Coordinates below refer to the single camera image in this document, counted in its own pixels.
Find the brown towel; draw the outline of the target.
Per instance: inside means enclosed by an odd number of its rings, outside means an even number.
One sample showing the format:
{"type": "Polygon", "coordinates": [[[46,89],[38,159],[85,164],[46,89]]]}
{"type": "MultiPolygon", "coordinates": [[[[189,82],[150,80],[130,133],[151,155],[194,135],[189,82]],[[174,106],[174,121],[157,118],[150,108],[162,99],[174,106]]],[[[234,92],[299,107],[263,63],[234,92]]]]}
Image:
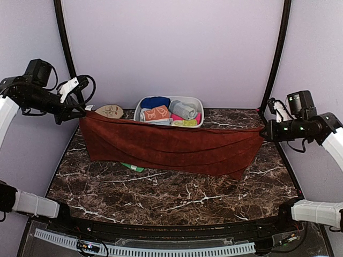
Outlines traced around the brown towel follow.
{"type": "Polygon", "coordinates": [[[92,161],[240,180],[262,146],[261,128],[224,130],[150,125],[94,111],[79,120],[92,161]]]}

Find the orange bunny pattern towel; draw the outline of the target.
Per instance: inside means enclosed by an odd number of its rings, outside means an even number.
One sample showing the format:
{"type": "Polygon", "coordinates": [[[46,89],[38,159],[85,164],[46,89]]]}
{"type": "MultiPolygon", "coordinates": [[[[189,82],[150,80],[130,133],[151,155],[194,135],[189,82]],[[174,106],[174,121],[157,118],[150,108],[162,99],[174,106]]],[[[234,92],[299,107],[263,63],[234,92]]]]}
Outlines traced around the orange bunny pattern towel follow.
{"type": "Polygon", "coordinates": [[[151,110],[143,111],[140,114],[140,119],[146,123],[165,122],[170,119],[170,112],[165,105],[161,105],[151,110]]]}

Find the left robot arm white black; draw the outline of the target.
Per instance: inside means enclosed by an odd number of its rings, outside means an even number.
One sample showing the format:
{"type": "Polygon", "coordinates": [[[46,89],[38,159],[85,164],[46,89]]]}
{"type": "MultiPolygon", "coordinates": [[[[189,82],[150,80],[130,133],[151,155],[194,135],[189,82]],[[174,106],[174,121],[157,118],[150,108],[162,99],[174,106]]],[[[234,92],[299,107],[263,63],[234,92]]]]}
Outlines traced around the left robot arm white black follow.
{"type": "Polygon", "coordinates": [[[64,233],[76,228],[66,205],[46,191],[76,129],[85,116],[72,93],[86,87],[81,75],[48,88],[54,67],[31,60],[25,73],[1,81],[1,212],[54,218],[64,233]]]}

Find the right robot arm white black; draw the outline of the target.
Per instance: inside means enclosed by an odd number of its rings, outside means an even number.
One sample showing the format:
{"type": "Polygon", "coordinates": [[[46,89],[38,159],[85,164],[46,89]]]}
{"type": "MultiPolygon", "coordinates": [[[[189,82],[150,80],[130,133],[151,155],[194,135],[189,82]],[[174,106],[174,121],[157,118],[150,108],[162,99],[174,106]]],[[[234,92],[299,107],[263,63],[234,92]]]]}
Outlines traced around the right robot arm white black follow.
{"type": "Polygon", "coordinates": [[[308,90],[265,99],[258,112],[260,135],[285,151],[299,190],[280,205],[273,227],[285,232],[294,222],[311,222],[342,232],[342,121],[318,114],[308,90]]]}

